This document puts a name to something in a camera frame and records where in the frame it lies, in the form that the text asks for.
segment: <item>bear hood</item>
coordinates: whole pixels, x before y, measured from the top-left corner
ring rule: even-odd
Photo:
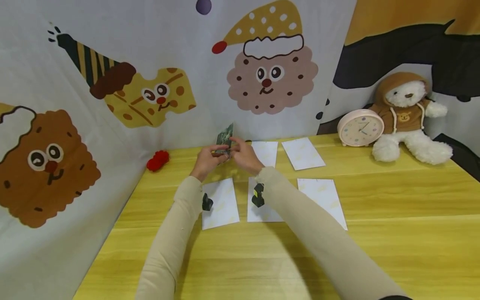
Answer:
[[[387,101],[385,95],[392,89],[411,81],[422,81],[425,84],[425,91],[427,94],[430,92],[428,81],[420,75],[410,72],[393,73],[392,75],[385,77],[380,84],[378,84],[375,92],[375,104],[381,107],[394,107],[393,104]]]

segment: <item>cartoon eye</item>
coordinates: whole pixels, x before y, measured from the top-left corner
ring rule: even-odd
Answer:
[[[270,79],[272,81],[279,81],[285,75],[285,71],[282,66],[275,65],[270,69]]]
[[[150,103],[156,103],[155,93],[149,88],[142,89],[142,97]]]
[[[161,97],[166,98],[170,94],[170,88],[166,84],[157,84],[155,89],[158,95]]]
[[[47,155],[40,150],[33,150],[27,158],[28,165],[33,171],[44,171],[47,164]]]
[[[61,162],[63,159],[63,149],[57,144],[50,144],[47,147],[47,157],[49,160]]]
[[[258,82],[262,82],[263,79],[265,79],[267,75],[267,71],[265,70],[264,67],[260,67],[257,70],[257,80]]]

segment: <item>purple dot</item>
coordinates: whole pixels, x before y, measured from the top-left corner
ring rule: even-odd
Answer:
[[[202,15],[206,15],[212,9],[212,3],[210,2],[210,0],[198,0],[195,8]]]

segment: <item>beige long sleeve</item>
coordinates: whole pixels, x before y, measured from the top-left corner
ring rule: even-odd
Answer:
[[[272,167],[256,178],[265,203],[275,209],[323,269],[343,300],[406,296],[323,208]]]
[[[173,299],[185,248],[202,212],[202,197],[202,183],[195,177],[187,177],[178,187],[173,205],[150,247],[136,299]]]
[[[345,230],[272,167],[256,178],[265,202],[275,209],[312,253],[343,300],[405,296],[402,289],[350,238]],[[193,225],[202,211],[202,187],[186,178],[160,226],[140,275],[136,299],[171,300]]]

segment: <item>pink alarm clock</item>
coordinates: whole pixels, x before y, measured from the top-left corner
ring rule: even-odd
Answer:
[[[343,146],[368,146],[384,132],[384,121],[369,109],[349,112],[336,127]]]

